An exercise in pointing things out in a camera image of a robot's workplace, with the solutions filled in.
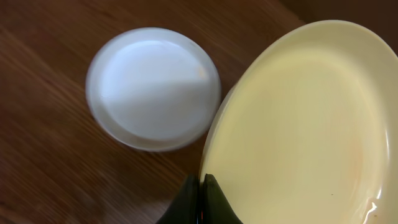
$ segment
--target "wood grain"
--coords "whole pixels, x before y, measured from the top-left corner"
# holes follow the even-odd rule
[[[0,0],[0,223],[154,223],[205,135],[149,153],[111,139],[85,100],[109,39],[163,27],[201,45],[223,96],[273,41],[303,24],[275,0]]]

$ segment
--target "white container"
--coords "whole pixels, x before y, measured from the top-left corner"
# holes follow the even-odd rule
[[[86,97],[101,127],[147,151],[183,147],[210,126],[220,80],[206,52],[167,29],[143,28],[110,40],[88,71]]]

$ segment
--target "white lid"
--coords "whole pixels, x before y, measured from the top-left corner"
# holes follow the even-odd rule
[[[86,95],[110,135],[148,151],[199,138],[220,103],[220,80],[205,51],[174,31],[143,28],[109,41],[91,63]]]

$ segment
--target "wooden table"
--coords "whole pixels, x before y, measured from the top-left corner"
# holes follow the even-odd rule
[[[303,22],[276,0],[0,0],[0,223],[154,223],[206,134],[184,149],[123,146],[94,121],[86,71],[109,39],[163,27],[202,46],[223,96]]]

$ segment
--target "yellow plate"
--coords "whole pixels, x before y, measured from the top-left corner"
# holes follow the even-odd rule
[[[243,223],[398,223],[398,59],[345,21],[296,29],[224,100],[203,154]]]

